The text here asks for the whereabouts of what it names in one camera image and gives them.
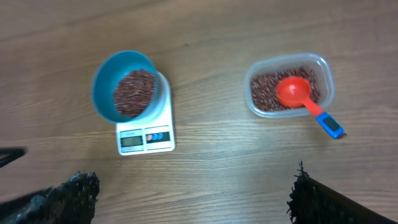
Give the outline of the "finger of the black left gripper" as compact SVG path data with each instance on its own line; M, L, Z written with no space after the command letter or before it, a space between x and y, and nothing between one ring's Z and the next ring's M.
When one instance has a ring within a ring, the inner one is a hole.
M12 161L24 156L26 154L26 148L24 147L2 147L1 152L1 164L0 167L4 167Z

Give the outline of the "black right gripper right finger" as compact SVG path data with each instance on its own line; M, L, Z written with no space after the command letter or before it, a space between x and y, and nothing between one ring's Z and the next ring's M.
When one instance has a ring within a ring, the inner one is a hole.
M311 178L299 162L287 202L293 224L397 224Z

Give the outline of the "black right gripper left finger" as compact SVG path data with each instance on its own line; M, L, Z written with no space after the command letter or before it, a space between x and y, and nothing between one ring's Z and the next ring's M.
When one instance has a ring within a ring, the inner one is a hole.
M95 216L100 180L94 172L77 173L49 187L1 203L1 223L87 223Z

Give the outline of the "red measuring scoop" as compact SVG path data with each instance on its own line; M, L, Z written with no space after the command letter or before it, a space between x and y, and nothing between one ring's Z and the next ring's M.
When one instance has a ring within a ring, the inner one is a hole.
M277 84L275 92L280 103L285 106L291 108L306 107L331 138L342 139L346 137L342 126L311 100L312 88L307 79L300 77L285 78Z

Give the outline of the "white digital kitchen scale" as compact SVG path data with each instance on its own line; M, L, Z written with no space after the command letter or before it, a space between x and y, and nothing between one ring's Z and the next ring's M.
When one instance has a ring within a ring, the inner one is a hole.
M130 122L116 124L118 152L122 156L169 152L175 149L172 92L161 74L158 94L148 110Z

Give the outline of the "red beans in bowl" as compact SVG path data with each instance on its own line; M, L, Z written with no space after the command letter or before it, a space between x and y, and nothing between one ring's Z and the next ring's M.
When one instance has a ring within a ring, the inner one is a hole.
M155 91L153 73L140 69L133 70L121 79L113 92L116 111L134 118L150 104Z

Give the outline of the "teal plastic bowl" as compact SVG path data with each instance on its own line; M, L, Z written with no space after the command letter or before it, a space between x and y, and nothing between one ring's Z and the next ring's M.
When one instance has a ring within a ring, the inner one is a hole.
M123 116L117 112L113 101L113 92L117 84L126 75L135 70L147 70L154 75L154 94L149 105L143 111L150 112L156 106L159 91L161 90L160 75L157 73L153 62L144 54L134 50L116 52L106 58L97 68L91 87L91 102L96 112L111 123L126 123L133 120L132 117Z

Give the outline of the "red adzuki beans in container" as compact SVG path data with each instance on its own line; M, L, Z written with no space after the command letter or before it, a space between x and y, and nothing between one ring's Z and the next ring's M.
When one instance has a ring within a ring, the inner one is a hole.
M250 87L254 106L266 112L289 110L290 107L279 102L275 92L277 84L287 77L307 79L312 88L310 98L316 103L319 102L321 92L316 73L309 67L297 67L279 72L261 73L251 78Z

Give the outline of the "clear plastic food container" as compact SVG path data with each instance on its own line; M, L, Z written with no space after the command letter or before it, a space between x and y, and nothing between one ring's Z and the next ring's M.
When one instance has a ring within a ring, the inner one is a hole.
M244 78L249 108L265 118L293 118L308 115L307 109L282 105L276 95L276 85L287 77L309 81L311 99L326 108L335 96L333 75L328 62L313 53L290 54L255 63Z

